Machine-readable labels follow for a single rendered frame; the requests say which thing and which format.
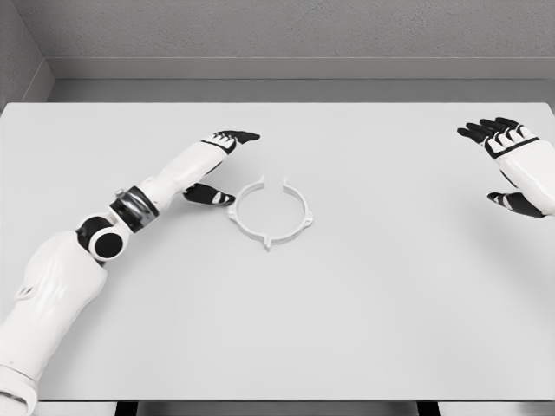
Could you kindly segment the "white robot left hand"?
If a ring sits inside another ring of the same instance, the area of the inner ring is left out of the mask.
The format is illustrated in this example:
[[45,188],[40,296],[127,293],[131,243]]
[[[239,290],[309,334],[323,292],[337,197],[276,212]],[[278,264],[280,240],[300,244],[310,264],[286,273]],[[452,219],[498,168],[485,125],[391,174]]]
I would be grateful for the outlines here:
[[172,160],[153,180],[150,191],[142,190],[157,209],[165,209],[178,194],[186,200],[204,205],[229,205],[231,194],[216,190],[199,180],[217,168],[238,146],[260,138],[257,133],[220,131],[195,142]]

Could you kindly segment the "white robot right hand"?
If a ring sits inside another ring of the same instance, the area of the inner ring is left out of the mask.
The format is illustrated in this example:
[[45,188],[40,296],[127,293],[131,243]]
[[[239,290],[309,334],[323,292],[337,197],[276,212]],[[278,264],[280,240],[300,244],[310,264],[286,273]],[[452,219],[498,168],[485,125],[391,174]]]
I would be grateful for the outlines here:
[[555,218],[555,146],[523,124],[503,117],[467,123],[457,133],[481,146],[516,192],[491,192],[487,198],[532,218]]

